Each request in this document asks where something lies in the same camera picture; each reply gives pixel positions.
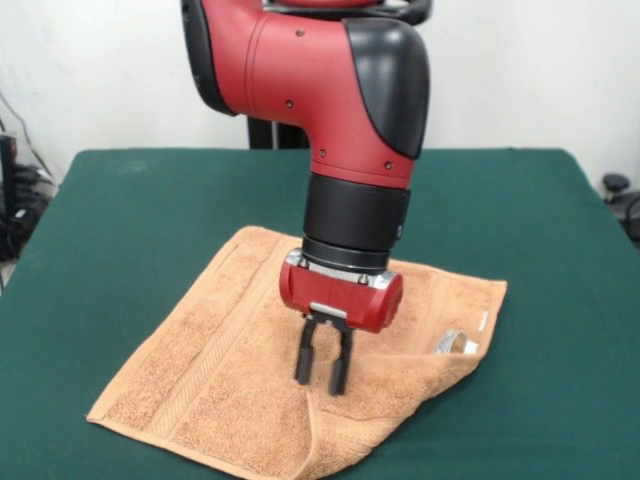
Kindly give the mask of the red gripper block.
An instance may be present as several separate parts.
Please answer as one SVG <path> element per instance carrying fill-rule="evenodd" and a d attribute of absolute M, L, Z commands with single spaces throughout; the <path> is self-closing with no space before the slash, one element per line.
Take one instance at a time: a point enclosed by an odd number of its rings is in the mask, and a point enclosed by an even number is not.
<path fill-rule="evenodd" d="M 386 270 L 364 274 L 336 270 L 307 260 L 299 249 L 291 250 L 282 264 L 279 291 L 284 304 L 304 316 L 294 378 L 300 385 L 310 381 L 314 362 L 313 336 L 321 313 L 358 330 L 378 333 L 393 322 L 404 293 L 404 279 Z M 353 330 L 340 331 L 340 352 L 333 363 L 329 393 L 345 393 L 353 346 Z"/>

